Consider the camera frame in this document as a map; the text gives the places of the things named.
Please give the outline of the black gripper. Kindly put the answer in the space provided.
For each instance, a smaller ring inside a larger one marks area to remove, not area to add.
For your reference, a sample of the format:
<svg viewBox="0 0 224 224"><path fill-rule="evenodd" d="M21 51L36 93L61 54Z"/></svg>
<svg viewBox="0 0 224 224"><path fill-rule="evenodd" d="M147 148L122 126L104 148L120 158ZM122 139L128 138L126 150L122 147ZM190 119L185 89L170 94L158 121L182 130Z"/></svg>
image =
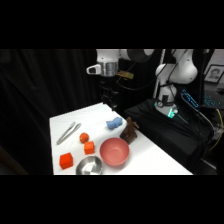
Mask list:
<svg viewBox="0 0 224 224"><path fill-rule="evenodd" d="M119 94L115 87L116 80L114 77L102 77L100 79L100 97L104 103L108 102L108 106L116 111L118 108Z"/></svg>

